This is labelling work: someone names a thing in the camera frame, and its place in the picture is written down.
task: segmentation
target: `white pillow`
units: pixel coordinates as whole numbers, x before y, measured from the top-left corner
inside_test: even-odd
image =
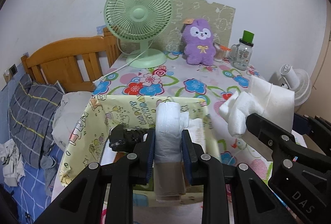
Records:
[[[66,149],[70,135],[91,97],[91,92],[70,92],[63,95],[52,124],[54,142],[63,151]]]

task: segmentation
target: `blue gripper pad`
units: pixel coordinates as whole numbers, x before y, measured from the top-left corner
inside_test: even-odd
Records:
[[[188,182],[192,184],[192,167],[197,166],[198,158],[188,130],[182,131],[182,154],[186,177]]]
[[[149,139],[151,139],[151,143],[150,143],[148,157],[147,157],[146,182],[148,182],[152,176],[153,161],[154,161],[154,148],[155,148],[155,129],[153,129],[153,131],[148,132],[146,141]]]

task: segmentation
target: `blue wall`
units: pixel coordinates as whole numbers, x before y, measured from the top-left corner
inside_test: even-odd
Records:
[[[8,91],[9,100],[11,100],[14,91],[19,84],[19,80],[25,74],[23,65],[17,66],[17,74],[9,81],[9,83],[0,92],[0,143],[3,144],[9,140],[9,130],[8,130]],[[3,172],[2,167],[0,169],[0,183],[3,183]]]

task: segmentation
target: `stuffed animal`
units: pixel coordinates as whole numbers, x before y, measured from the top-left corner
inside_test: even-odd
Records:
[[[213,65],[216,49],[212,44],[213,34],[207,20],[195,19],[192,24],[186,25],[183,39],[186,42],[184,54],[187,56],[188,64]]]

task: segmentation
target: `green object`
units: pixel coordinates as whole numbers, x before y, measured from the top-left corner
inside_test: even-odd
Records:
[[[252,43],[254,38],[254,33],[250,33],[249,31],[244,31],[242,40],[247,43]]]
[[[170,23],[172,0],[107,0],[104,9],[109,31],[123,41],[140,43],[140,50],[128,56],[130,66],[152,68],[167,60],[157,49],[148,49],[148,41],[158,36]]]

